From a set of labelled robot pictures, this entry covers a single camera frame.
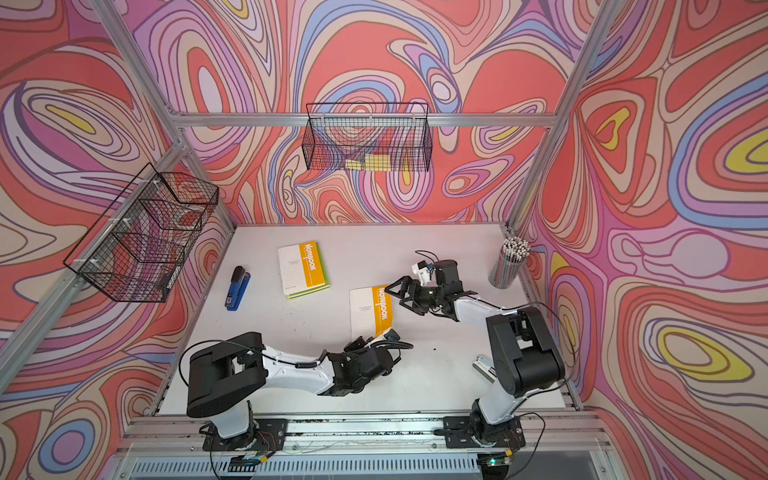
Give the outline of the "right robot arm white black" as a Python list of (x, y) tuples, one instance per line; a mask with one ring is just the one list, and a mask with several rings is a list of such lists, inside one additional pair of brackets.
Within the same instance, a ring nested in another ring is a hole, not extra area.
[(525, 446), (518, 416), (533, 396), (565, 379), (566, 368), (558, 346), (539, 309), (533, 306), (505, 308), (466, 290), (452, 259), (421, 261), (413, 276), (403, 276), (385, 292), (411, 312), (448, 318), (482, 328), (491, 348), (491, 372), (495, 380), (488, 392), (476, 399), (466, 416), (447, 416), (435, 434), (449, 449)]

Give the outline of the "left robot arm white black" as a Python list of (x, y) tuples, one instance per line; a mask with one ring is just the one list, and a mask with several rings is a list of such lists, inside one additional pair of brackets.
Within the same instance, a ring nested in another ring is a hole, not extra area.
[(289, 354), (263, 343), (258, 332), (228, 340), (207, 340), (189, 358), (186, 415), (206, 419), (227, 446), (258, 435), (249, 397), (260, 389), (292, 389), (316, 396), (344, 397), (362, 392), (373, 380), (392, 373), (404, 350), (393, 329), (350, 342), (339, 353), (317, 357)]

